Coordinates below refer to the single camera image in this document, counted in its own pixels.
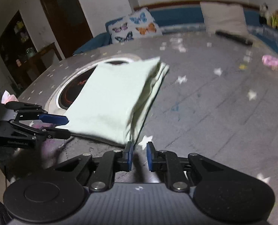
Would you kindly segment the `left gloved hand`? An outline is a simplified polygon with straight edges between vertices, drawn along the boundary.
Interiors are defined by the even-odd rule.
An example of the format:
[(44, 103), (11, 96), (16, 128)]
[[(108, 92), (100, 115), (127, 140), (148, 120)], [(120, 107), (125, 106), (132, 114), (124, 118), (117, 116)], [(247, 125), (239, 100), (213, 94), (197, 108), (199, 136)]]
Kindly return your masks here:
[(43, 169), (40, 149), (0, 147), (0, 170), (9, 182)]

